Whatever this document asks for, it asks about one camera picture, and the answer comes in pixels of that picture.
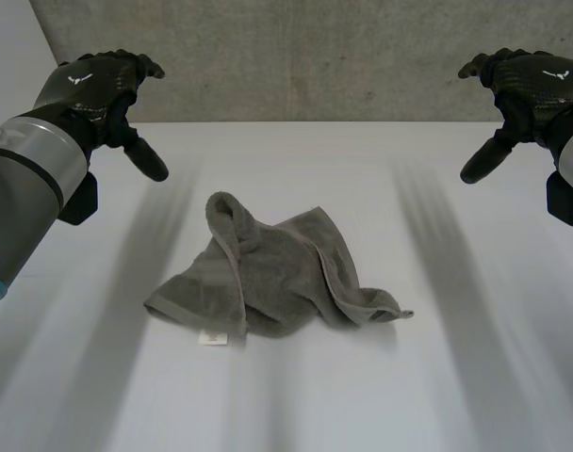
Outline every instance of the concrete wall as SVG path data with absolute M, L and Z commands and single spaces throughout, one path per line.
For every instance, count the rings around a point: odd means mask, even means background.
M 458 70 L 501 47 L 573 57 L 573 0 L 31 0 L 58 61 L 166 69 L 135 121 L 495 121 Z

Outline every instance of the white tag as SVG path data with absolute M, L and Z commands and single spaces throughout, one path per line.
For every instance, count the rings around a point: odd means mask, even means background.
M 201 330 L 199 334 L 199 346 L 227 346 L 227 332 L 213 332 Z

